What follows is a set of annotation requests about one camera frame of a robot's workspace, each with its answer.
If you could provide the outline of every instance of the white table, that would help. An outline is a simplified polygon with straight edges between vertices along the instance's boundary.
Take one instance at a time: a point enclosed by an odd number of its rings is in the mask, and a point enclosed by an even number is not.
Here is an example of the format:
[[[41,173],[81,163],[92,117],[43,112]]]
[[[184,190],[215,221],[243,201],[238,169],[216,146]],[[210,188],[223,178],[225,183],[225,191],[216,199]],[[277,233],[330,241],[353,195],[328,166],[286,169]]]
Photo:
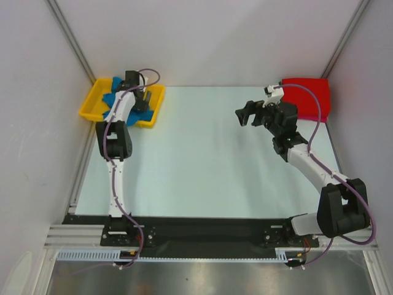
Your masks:
[[[261,87],[168,87],[151,130],[129,128],[126,198],[137,216],[287,218],[316,212],[319,194],[273,150],[264,127],[240,127],[235,110],[265,98]],[[315,122],[298,121],[306,139]],[[337,163],[321,124],[319,158]],[[108,214],[109,177],[95,143],[76,214]]]

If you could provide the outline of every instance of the blue fabric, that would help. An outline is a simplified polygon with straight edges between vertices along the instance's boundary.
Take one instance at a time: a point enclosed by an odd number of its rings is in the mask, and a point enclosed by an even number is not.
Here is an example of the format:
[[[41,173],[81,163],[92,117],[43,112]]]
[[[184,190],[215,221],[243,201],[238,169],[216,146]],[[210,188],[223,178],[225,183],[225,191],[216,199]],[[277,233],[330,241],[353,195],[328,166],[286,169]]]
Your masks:
[[[116,88],[119,86],[121,83],[122,79],[119,77],[113,77],[112,81],[112,93],[106,93],[103,96],[103,102],[105,102],[110,108],[113,107],[116,99],[116,94],[114,93]],[[141,112],[141,111],[136,111],[136,110],[131,110],[130,115],[127,118],[126,125],[127,126],[132,126],[134,125],[137,121],[142,120],[142,121],[148,121],[150,122],[153,118],[153,111],[148,110],[146,112]],[[104,119],[108,116],[109,111],[106,111],[103,116]]]
[[[123,81],[122,78],[119,77],[113,77],[112,79],[112,88],[111,88],[111,92],[115,93],[117,87],[119,86],[119,84]]]

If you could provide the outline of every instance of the white wall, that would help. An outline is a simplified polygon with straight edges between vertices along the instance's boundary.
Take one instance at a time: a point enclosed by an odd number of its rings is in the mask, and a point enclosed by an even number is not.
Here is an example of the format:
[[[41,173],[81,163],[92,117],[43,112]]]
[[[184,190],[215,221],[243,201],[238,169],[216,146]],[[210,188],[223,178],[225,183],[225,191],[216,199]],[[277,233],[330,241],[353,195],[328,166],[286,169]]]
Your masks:
[[[375,0],[329,79],[333,142],[344,171],[362,178],[393,273],[393,2]]]
[[[319,77],[359,0],[58,0],[96,77],[155,68],[166,85]]]
[[[26,251],[34,273],[64,210],[89,126],[77,110],[91,83],[44,1],[2,1],[0,28],[1,290]]]

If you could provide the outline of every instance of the red cloth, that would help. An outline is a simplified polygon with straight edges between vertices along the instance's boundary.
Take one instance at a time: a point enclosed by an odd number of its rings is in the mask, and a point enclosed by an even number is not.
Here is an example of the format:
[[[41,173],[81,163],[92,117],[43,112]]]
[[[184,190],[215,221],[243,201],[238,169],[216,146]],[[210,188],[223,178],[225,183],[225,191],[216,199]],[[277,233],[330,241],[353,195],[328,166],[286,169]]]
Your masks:
[[[321,122],[326,122],[330,112],[330,90],[327,79],[315,78],[288,78],[283,79],[282,84],[298,84],[310,89],[321,105]],[[318,121],[318,108],[314,98],[303,89],[296,87],[286,87],[282,101],[296,104],[298,108],[298,118]]]

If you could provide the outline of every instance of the yellow bin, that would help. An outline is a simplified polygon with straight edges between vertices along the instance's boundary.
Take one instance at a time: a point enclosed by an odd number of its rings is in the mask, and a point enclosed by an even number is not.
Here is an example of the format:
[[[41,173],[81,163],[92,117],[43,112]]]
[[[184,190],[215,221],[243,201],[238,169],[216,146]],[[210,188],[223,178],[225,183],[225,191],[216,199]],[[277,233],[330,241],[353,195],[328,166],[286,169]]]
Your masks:
[[[97,79],[93,88],[87,95],[83,105],[79,109],[79,115],[90,121],[103,121],[103,113],[109,111],[109,106],[103,102],[103,95],[110,93],[112,87],[112,79]],[[153,117],[151,121],[137,121],[134,126],[142,128],[153,128],[157,115],[160,110],[162,101],[164,100],[165,86],[155,84],[146,88],[152,92],[149,106],[153,110]]]

